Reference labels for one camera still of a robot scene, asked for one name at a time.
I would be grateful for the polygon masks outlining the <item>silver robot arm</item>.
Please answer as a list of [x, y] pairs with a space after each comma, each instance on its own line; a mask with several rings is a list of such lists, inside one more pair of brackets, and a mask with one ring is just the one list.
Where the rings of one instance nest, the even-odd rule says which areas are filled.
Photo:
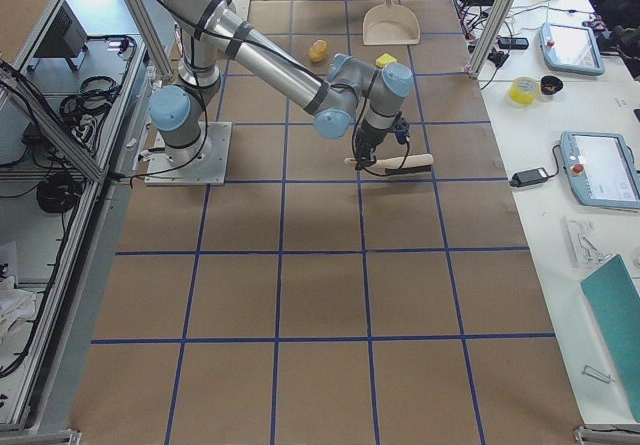
[[158, 0], [178, 26], [180, 78], [199, 88], [216, 86], [220, 55], [234, 60], [313, 116], [326, 138], [340, 138], [349, 128], [357, 169], [376, 162], [376, 148], [388, 135], [409, 144], [401, 107], [413, 83], [410, 68], [391, 63], [382, 68], [338, 54], [321, 78], [296, 62], [241, 19], [231, 0]]

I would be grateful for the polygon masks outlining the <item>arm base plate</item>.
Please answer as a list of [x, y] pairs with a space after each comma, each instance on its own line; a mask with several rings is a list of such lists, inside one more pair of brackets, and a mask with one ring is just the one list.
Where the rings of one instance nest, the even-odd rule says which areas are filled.
[[231, 122], [199, 122], [201, 137], [184, 149], [167, 146], [159, 131], [155, 147], [162, 148], [151, 155], [144, 182], [148, 186], [199, 186], [225, 183]]
[[236, 16], [234, 33], [238, 32], [241, 37], [247, 37], [251, 31], [248, 22], [248, 15], [251, 0], [233, 0], [230, 10]]

